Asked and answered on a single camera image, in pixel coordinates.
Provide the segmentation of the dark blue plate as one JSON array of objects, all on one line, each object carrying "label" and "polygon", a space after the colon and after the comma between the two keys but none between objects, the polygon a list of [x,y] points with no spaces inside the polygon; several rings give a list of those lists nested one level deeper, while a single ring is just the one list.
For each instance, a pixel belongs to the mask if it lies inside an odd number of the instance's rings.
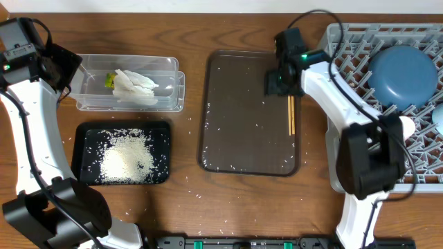
[{"label": "dark blue plate", "polygon": [[412,46],[393,46],[376,54],[369,63],[368,85],[385,107],[399,111],[420,108],[437,89],[437,68],[432,59]]}]

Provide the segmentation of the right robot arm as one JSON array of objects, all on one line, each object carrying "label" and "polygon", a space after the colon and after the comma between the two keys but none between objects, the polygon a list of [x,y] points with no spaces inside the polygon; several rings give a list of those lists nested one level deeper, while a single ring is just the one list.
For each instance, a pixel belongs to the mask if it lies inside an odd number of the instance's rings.
[{"label": "right robot arm", "polygon": [[278,69],[266,77],[266,94],[311,96],[339,134],[336,175],[345,191],[336,236],[343,248],[367,248],[381,201],[405,174],[405,139],[415,131],[406,116],[384,116],[362,100],[323,50],[279,48]]}]

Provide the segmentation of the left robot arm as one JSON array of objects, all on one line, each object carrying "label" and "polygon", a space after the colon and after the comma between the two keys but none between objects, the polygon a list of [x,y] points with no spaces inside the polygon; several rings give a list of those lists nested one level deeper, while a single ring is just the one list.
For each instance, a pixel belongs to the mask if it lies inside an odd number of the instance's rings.
[{"label": "left robot arm", "polygon": [[62,89],[80,57],[51,45],[14,42],[1,55],[1,101],[18,161],[17,197],[6,221],[40,248],[140,248],[138,226],[114,219],[103,195],[76,180],[57,124]]}]

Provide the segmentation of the yellow green snack wrapper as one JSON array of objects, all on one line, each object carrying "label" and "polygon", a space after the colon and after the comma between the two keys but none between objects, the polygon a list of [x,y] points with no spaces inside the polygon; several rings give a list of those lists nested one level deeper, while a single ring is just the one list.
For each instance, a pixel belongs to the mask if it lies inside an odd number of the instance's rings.
[{"label": "yellow green snack wrapper", "polygon": [[105,86],[106,86],[107,88],[114,89],[114,78],[115,78],[116,76],[117,76],[117,75],[116,75],[115,73],[108,73],[108,74],[106,74]]}]

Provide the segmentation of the cream white cup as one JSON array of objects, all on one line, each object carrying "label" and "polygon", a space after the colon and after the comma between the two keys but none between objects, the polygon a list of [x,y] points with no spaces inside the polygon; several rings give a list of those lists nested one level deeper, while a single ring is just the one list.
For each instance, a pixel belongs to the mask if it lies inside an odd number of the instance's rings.
[{"label": "cream white cup", "polygon": [[407,140],[415,133],[415,123],[414,121],[407,116],[400,116],[402,127],[403,127],[403,137],[404,140]]}]

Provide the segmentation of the light blue bowl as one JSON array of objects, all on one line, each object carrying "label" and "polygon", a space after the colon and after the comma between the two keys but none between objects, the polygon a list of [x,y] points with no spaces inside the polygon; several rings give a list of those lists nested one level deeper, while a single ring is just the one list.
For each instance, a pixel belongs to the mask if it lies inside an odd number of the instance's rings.
[{"label": "light blue bowl", "polygon": [[443,104],[437,105],[432,112],[432,122],[436,124],[436,130],[443,134]]}]

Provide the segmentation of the wooden chopstick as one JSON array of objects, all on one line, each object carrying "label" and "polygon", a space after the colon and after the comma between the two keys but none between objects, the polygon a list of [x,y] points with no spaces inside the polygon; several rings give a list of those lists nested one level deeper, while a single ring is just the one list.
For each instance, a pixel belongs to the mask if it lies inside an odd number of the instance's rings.
[{"label": "wooden chopstick", "polygon": [[288,130],[289,135],[293,135],[293,124],[292,124],[292,96],[287,96],[287,112],[288,112]]},{"label": "wooden chopstick", "polygon": [[294,96],[290,96],[289,97],[289,99],[290,99],[290,107],[291,107],[291,135],[295,135],[295,133],[296,133],[296,127],[295,127],[295,124],[296,124],[296,121],[295,121],[295,109],[294,109],[294,106],[295,106],[295,104],[294,104]]}]

